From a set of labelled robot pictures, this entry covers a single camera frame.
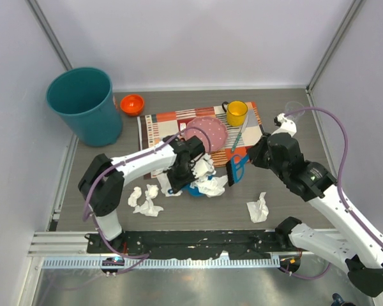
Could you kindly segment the blue dustpan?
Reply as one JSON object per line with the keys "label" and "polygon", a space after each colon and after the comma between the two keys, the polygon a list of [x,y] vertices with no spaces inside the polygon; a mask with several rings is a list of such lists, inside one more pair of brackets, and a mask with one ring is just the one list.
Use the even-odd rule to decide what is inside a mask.
{"label": "blue dustpan", "polygon": [[192,187],[191,185],[186,185],[182,188],[182,191],[187,191],[191,196],[201,197],[204,196],[197,187]]}

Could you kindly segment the blue hand brush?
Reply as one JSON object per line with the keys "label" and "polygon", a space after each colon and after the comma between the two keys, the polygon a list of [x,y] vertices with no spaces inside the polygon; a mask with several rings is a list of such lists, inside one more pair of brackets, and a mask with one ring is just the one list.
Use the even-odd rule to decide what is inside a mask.
{"label": "blue hand brush", "polygon": [[249,156],[233,155],[226,163],[227,179],[229,187],[238,183],[244,175],[244,166],[249,161]]}

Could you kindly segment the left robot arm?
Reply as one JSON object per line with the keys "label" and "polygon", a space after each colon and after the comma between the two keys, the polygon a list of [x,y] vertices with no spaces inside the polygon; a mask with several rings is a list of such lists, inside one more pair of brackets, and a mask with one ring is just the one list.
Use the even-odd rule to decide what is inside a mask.
{"label": "left robot arm", "polygon": [[101,247],[109,254],[123,250],[124,236],[117,207],[125,185],[155,170],[165,170],[169,190],[176,194],[197,179],[193,172],[195,160],[205,153],[203,142],[196,136],[182,140],[173,135],[154,147],[127,156],[97,155],[81,178],[78,189],[85,199],[83,219],[93,218],[101,236]]}

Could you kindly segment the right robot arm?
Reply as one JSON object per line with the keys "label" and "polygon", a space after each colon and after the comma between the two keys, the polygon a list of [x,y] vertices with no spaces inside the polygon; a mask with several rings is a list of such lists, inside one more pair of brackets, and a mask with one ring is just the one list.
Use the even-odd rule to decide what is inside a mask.
{"label": "right robot arm", "polygon": [[250,149],[252,165],[270,169],[288,190],[322,213],[345,239],[340,242],[288,217],[275,229],[276,246],[284,252],[304,249],[345,272],[370,297],[383,292],[383,234],[344,194],[320,163],[307,161],[288,133],[265,134]]}

